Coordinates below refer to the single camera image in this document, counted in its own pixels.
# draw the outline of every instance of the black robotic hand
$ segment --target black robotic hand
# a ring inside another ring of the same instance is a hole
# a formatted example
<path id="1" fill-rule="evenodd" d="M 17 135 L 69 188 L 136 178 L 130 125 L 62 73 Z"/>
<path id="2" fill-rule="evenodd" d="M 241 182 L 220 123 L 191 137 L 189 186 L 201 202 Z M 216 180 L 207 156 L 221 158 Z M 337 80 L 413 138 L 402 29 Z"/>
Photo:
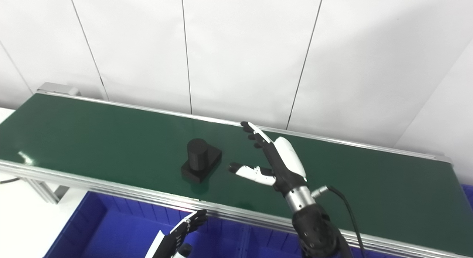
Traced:
<path id="1" fill-rule="evenodd" d="M 191 252 L 191 246 L 184 244 L 186 236 L 196 231 L 208 219 L 205 209 L 194 211 L 184 217 L 169 234 L 162 238 L 153 258 L 178 258 L 187 257 Z"/>
<path id="2" fill-rule="evenodd" d="M 248 139 L 256 141 L 254 146 L 262 148 L 272 169 L 231 163 L 228 170 L 281 192 L 293 212 L 292 225 L 299 236 L 303 257 L 329 257 L 338 251 L 351 257 L 340 231 L 311 196 L 306 172 L 291 143 L 283 137 L 272 141 L 252 123 L 243 121 L 241 125 L 250 133 Z"/>

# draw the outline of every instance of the blue crate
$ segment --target blue crate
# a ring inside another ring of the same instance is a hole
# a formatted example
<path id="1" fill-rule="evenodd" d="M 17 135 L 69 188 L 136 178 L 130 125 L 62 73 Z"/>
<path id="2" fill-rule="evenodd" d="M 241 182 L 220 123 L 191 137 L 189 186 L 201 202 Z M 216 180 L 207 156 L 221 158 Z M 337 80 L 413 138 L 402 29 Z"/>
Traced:
<path id="1" fill-rule="evenodd" d="M 470 206 L 473 209 L 473 186 L 463 184 L 462 187 L 466 198 L 468 199 L 468 202 L 470 202 Z"/>
<path id="2" fill-rule="evenodd" d="M 188 213 L 88 192 L 45 258 L 144 258 L 159 230 L 164 234 Z M 300 258 L 297 236 L 210 217 L 186 242 L 189 258 Z M 353 248 L 355 258 L 360 250 Z M 368 258 L 393 258 L 367 251 Z"/>

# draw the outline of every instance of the cable connector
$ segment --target cable connector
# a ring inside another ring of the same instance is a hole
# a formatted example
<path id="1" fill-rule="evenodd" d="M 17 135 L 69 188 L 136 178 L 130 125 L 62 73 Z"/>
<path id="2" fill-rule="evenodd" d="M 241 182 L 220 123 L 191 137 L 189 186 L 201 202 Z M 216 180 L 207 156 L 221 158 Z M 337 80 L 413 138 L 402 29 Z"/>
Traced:
<path id="1" fill-rule="evenodd" d="M 310 195 L 312 196 L 312 198 L 316 199 L 318 196 L 320 196 L 322 193 L 328 191 L 328 187 L 327 186 L 322 186 L 316 190 L 314 190 L 312 193 L 310 193 Z"/>

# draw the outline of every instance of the white wall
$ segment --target white wall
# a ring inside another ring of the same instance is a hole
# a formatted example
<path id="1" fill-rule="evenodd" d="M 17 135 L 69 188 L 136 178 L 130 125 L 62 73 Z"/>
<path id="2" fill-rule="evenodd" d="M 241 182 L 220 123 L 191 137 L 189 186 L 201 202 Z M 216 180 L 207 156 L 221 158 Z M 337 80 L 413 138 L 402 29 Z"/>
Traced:
<path id="1" fill-rule="evenodd" d="M 472 5 L 0 0 L 0 106 L 51 81 L 95 98 L 442 152 L 473 184 Z"/>
<path id="2" fill-rule="evenodd" d="M 31 94 L 0 42 L 0 105 L 4 108 L 18 108 Z"/>
<path id="3" fill-rule="evenodd" d="M 112 101 L 190 113 L 181 0 L 74 0 Z"/>
<path id="4" fill-rule="evenodd" d="M 395 147 L 444 153 L 459 179 L 473 184 L 473 41 Z"/>
<path id="5" fill-rule="evenodd" d="M 0 0 L 0 41 L 31 90 L 49 81 L 105 98 L 71 0 Z"/>
<path id="6" fill-rule="evenodd" d="M 184 0 L 193 111 L 285 128 L 320 0 Z"/>

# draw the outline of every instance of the black cable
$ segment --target black cable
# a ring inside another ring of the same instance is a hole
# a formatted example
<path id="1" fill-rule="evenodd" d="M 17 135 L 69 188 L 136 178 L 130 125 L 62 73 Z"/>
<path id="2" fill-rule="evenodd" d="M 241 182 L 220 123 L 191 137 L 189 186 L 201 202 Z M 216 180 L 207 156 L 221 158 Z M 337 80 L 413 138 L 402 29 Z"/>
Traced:
<path id="1" fill-rule="evenodd" d="M 15 177 L 14 179 L 2 180 L 2 181 L 0 181 L 0 184 L 7 184 L 7 183 L 10 183 L 10 182 L 13 182 L 13 181 L 17 181 L 17 180 L 20 180 L 20 178 L 19 178 L 19 177 Z"/>
<path id="2" fill-rule="evenodd" d="M 355 230 L 356 237 L 358 238 L 358 244 L 360 245 L 361 256 L 363 258 L 366 258 L 365 247 L 363 246 L 363 242 L 361 241 L 360 230 L 358 229 L 358 225 L 355 221 L 355 215 L 353 214 L 353 211 L 351 210 L 351 207 L 348 204 L 348 200 L 345 198 L 345 195 L 343 195 L 343 193 L 341 193 L 339 190 L 335 189 L 334 187 L 327 186 L 327 188 L 328 188 L 329 191 L 331 191 L 331 192 L 335 193 L 336 195 L 338 195 L 338 197 L 340 197 L 340 199 L 342 199 L 343 202 L 345 203 L 345 206 L 347 207 L 348 213 L 350 214 L 351 223 L 353 224 L 353 229 Z"/>

